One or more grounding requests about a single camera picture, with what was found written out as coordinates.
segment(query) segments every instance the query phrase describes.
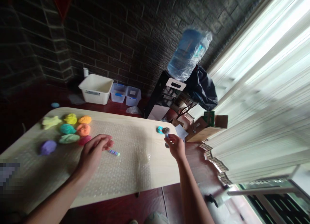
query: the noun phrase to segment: green play dough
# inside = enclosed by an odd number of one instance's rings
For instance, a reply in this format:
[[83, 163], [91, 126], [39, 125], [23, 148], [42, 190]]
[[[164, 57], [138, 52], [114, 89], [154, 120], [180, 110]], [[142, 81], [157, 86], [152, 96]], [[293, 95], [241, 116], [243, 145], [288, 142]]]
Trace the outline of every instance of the green play dough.
[[66, 134], [66, 135], [61, 136], [59, 143], [68, 144], [68, 143], [77, 142], [79, 139], [80, 139], [79, 135]]

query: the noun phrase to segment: dark brick wall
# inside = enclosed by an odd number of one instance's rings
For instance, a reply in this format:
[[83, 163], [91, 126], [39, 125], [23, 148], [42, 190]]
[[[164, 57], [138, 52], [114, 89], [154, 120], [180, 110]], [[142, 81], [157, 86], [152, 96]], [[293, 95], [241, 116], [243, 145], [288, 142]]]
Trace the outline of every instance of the dark brick wall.
[[49, 82], [72, 78], [64, 27], [53, 0], [13, 0], [24, 32]]
[[38, 60], [12, 7], [0, 9], [0, 89], [10, 95], [43, 79]]
[[212, 32], [207, 69], [259, 0], [72, 0], [61, 23], [53, 0], [1, 7], [1, 90], [91, 73], [150, 95], [188, 25]]
[[73, 73], [83, 67], [151, 94], [183, 29], [213, 34], [207, 69], [258, 0], [73, 0], [65, 20]]

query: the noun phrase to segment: red floor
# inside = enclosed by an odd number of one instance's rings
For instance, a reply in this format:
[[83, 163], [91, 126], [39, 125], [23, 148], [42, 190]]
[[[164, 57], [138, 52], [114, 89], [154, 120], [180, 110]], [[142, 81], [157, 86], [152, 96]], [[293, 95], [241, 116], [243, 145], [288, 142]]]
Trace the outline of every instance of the red floor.
[[[10, 99], [2, 99], [0, 102], [0, 114], [6, 131], [2, 133], [3, 144], [0, 151], [3, 152], [16, 139], [23, 134], [23, 126], [26, 130], [31, 128], [36, 122], [52, 108], [52, 102], [60, 103], [61, 107], [72, 107], [99, 112], [109, 112], [120, 115], [141, 117], [136, 114], [126, 113], [124, 103], [114, 103], [109, 100], [107, 105], [85, 103], [73, 105], [68, 99], [72, 93], [67, 89], [55, 86], [39, 84], [22, 91]], [[147, 99], [142, 99], [139, 107], [147, 103]], [[186, 155], [191, 166], [195, 179], [200, 187], [203, 187], [203, 195], [215, 194], [223, 191], [223, 187], [218, 181], [216, 168], [203, 157], [203, 150], [198, 147], [199, 143], [186, 143]], [[136, 219], [143, 223], [145, 218], [152, 212], [161, 212], [166, 215], [169, 222], [183, 223], [181, 209], [180, 184], [174, 184], [140, 193], [139, 198], [134, 194], [119, 197], [107, 201], [98, 202], [91, 205], [70, 209], [62, 223], [128, 223]]]

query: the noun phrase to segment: orange play dough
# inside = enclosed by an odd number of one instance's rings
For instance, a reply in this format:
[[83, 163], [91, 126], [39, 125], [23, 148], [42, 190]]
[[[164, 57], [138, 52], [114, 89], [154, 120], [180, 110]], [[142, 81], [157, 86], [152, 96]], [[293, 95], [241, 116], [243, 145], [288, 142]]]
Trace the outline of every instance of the orange play dough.
[[79, 122], [80, 124], [83, 124], [83, 123], [89, 124], [89, 123], [91, 122], [91, 117], [90, 117], [90, 116], [82, 116], [82, 117], [78, 120], [78, 122]]
[[87, 136], [89, 135], [90, 133], [90, 126], [89, 124], [80, 124], [78, 127], [77, 127], [77, 133], [80, 135], [80, 136]]

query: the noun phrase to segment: white plastic bin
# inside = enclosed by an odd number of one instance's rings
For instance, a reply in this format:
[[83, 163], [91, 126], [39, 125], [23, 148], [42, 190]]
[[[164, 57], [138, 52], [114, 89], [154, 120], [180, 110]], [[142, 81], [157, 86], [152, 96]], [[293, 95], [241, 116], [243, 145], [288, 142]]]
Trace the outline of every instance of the white plastic bin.
[[111, 89], [111, 99], [113, 102], [122, 103], [126, 97], [127, 86], [114, 83]]
[[139, 101], [141, 100], [141, 90], [139, 88], [128, 86], [126, 91], [126, 97], [126, 105], [137, 106]]
[[90, 74], [78, 86], [83, 93], [85, 102], [107, 104], [113, 79]]

